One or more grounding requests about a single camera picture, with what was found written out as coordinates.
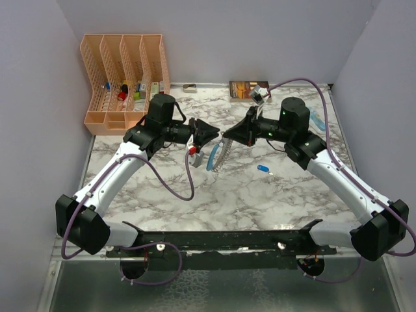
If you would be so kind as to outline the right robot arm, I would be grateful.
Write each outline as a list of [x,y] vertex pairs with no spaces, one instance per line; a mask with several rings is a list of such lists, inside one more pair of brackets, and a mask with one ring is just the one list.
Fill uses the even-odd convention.
[[327,143],[309,130],[310,111],[303,100],[285,98],[279,120],[257,111],[251,106],[224,137],[245,146],[254,146],[260,138],[282,142],[290,160],[325,183],[357,218],[357,223],[312,222],[298,239],[301,251],[313,254],[324,245],[339,246],[375,261],[405,237],[408,206],[376,192],[327,149]]

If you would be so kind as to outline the blue key tag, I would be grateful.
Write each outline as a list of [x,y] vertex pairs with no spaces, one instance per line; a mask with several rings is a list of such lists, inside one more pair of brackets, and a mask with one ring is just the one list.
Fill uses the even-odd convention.
[[269,167],[267,167],[267,166],[264,166],[264,165],[258,165],[257,166],[257,169],[260,171],[260,172],[263,172],[263,173],[265,173],[265,174],[268,174],[268,175],[270,175],[270,176],[273,176],[274,174],[270,171],[270,168]]

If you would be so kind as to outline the metal keyring holder blue handle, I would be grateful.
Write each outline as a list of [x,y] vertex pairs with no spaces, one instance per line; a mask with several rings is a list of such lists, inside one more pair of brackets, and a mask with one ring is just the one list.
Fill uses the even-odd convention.
[[218,172],[227,160],[233,141],[222,137],[212,148],[206,165],[208,172]]

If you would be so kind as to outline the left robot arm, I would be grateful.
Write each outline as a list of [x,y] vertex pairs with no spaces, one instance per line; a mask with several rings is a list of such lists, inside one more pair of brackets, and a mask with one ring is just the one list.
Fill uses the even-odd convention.
[[201,119],[183,117],[175,120],[174,111],[179,109],[173,96],[155,95],[147,114],[126,131],[122,143],[99,174],[73,196],[62,195],[57,200],[57,233],[62,237],[63,259],[78,255],[78,252],[66,253],[69,242],[91,255],[104,247],[120,247],[131,257],[142,252],[141,229],[127,222],[106,222],[103,217],[114,197],[135,172],[144,165],[156,170],[150,160],[164,148],[165,143],[185,146],[188,176],[191,175],[190,167],[199,165],[202,147],[217,138],[220,130]]

